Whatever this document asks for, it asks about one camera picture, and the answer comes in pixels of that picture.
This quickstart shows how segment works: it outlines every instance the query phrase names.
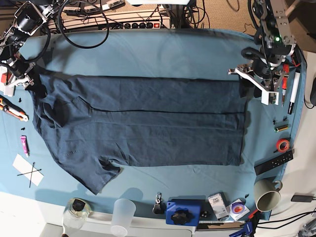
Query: t-shirt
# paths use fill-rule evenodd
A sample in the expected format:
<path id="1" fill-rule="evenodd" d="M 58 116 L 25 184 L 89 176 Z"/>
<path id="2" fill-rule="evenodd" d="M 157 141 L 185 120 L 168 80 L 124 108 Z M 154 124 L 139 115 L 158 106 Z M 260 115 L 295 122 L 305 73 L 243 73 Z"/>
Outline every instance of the t-shirt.
<path id="1" fill-rule="evenodd" d="M 238 81 L 41 75 L 33 124 L 57 164 L 95 195 L 119 165 L 239 165 Z"/>

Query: red screwdriver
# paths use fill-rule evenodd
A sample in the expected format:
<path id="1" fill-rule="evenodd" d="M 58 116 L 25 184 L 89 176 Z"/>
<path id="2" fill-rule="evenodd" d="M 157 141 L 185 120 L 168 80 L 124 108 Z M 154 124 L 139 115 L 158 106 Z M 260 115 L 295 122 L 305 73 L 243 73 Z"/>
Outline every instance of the red screwdriver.
<path id="1" fill-rule="evenodd" d="M 290 71 L 289 65 L 284 64 L 283 65 L 283 70 L 287 72 L 287 75 Z M 286 83 L 287 83 L 287 77 L 283 77 L 283 82 L 282 82 L 282 107 L 284 105 L 284 99 L 285 99 L 285 93 L 286 93 Z"/>
<path id="2" fill-rule="evenodd" d="M 284 105 L 284 99 L 285 99 L 285 93 L 286 93 L 286 81 L 287 81 L 287 77 L 283 77 L 283 83 L 282 83 L 282 107 Z"/>

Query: tape roll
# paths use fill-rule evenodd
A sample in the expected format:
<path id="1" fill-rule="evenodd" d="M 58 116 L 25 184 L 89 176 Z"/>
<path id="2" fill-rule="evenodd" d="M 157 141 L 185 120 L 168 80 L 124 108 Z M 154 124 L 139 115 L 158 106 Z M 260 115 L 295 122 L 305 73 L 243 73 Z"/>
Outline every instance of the tape roll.
<path id="1" fill-rule="evenodd" d="M 290 142 L 286 139 L 280 139 L 276 143 L 276 148 L 278 152 L 284 153 L 290 149 Z"/>
<path id="2" fill-rule="evenodd" d="M 241 214 L 245 211 L 245 205 L 242 202 L 235 202 L 232 205 L 233 214 Z"/>

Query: clear plastic cup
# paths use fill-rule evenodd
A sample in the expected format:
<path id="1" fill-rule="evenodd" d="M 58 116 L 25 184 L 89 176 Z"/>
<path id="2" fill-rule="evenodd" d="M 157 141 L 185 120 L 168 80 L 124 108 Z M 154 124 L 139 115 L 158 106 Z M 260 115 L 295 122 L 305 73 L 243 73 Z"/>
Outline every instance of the clear plastic cup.
<path id="1" fill-rule="evenodd" d="M 111 233 L 117 237 L 127 236 L 128 228 L 136 211 L 135 204 L 127 199 L 119 199 L 114 203 Z"/>

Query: beige mug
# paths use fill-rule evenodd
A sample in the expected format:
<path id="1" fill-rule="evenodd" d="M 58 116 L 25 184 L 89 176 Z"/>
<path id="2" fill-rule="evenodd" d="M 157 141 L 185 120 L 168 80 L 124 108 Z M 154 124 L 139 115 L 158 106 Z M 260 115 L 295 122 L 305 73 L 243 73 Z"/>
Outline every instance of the beige mug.
<path id="1" fill-rule="evenodd" d="M 271 211 L 275 208 L 281 200 L 279 191 L 282 187 L 283 184 L 280 180 L 272 183 L 269 180 L 262 179 L 255 183 L 253 191 L 257 209 L 259 211 Z"/>

